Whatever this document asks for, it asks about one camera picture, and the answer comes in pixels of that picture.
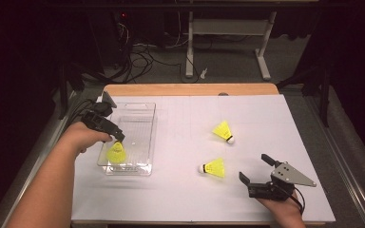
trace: white tabletop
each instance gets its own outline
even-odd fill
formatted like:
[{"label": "white tabletop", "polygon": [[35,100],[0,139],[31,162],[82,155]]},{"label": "white tabletop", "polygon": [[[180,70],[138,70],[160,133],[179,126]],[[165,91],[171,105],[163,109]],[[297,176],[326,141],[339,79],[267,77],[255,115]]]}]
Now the white tabletop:
[{"label": "white tabletop", "polygon": [[[269,211],[248,197],[239,180],[266,183],[274,167],[267,154],[289,162],[317,183],[297,185],[306,222],[335,217],[282,95],[113,97],[115,103],[156,103],[157,128],[150,176],[107,176],[97,165],[102,143],[76,160],[73,222],[269,223]],[[236,141],[212,133],[229,123]],[[223,158],[225,178],[198,172]]]}]

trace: yellow shuttlecock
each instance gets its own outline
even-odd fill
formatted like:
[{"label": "yellow shuttlecock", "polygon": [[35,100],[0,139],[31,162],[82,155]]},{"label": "yellow shuttlecock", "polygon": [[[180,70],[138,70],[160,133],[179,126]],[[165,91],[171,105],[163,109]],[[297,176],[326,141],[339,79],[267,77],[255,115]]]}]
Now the yellow shuttlecock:
[{"label": "yellow shuttlecock", "polygon": [[223,159],[216,159],[211,161],[210,163],[200,165],[199,171],[200,173],[208,173],[224,178]]},{"label": "yellow shuttlecock", "polygon": [[125,161],[126,153],[121,142],[115,142],[106,152],[106,157],[111,163],[120,163]]},{"label": "yellow shuttlecock", "polygon": [[225,139],[227,143],[233,144],[234,138],[232,136],[232,133],[230,132],[227,121],[223,121],[222,123],[220,123],[217,127],[215,127],[215,129],[213,129],[212,132]]}]

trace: black cable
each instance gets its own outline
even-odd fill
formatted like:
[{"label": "black cable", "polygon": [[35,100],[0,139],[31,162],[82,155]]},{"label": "black cable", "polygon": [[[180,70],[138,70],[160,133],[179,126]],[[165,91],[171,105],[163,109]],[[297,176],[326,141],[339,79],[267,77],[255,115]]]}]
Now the black cable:
[{"label": "black cable", "polygon": [[303,214],[304,210],[306,209],[306,200],[304,200],[303,194],[301,194],[301,192],[295,187],[296,191],[298,191],[298,193],[301,196],[301,200],[303,200],[303,211],[300,212],[301,214]]},{"label": "black cable", "polygon": [[94,104],[94,101],[91,99],[85,99],[82,102],[80,102],[74,109],[72,114],[70,115],[69,119],[67,119],[67,123],[65,124],[64,127],[64,131],[73,123],[73,121],[76,119],[76,117],[80,116],[81,113],[86,110],[89,106],[92,106]]},{"label": "black cable", "polygon": [[304,212],[304,206],[301,205],[301,203],[298,201],[298,199],[294,198],[292,196],[292,194],[289,194],[288,192],[286,192],[286,190],[284,190],[283,188],[279,187],[278,185],[275,185],[275,187],[282,193],[284,193],[286,196],[288,196],[290,199],[292,199],[300,208],[298,209],[300,211],[300,214],[303,215]]}]

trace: white metal frame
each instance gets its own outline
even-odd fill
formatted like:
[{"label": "white metal frame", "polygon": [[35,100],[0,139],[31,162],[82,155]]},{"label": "white metal frame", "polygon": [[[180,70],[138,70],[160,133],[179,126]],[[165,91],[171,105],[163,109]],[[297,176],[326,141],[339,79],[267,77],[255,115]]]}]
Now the white metal frame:
[{"label": "white metal frame", "polygon": [[185,77],[194,76],[194,49],[192,48],[194,34],[229,34],[229,35],[258,35],[262,36],[260,48],[255,49],[262,79],[271,80],[268,67],[263,57],[277,13],[271,12],[265,20],[221,20],[195,19],[193,12],[189,12],[188,50],[186,53]]}]

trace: clear plastic container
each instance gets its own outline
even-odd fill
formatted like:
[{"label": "clear plastic container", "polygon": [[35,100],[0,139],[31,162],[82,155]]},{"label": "clear plastic container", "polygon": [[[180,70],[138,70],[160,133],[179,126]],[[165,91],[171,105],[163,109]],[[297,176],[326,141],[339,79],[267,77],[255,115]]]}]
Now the clear plastic container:
[{"label": "clear plastic container", "polygon": [[153,143],[156,135],[156,104],[119,103],[108,117],[123,130],[124,161],[110,162],[106,152],[114,142],[103,143],[97,164],[107,175],[142,175],[152,172]]}]

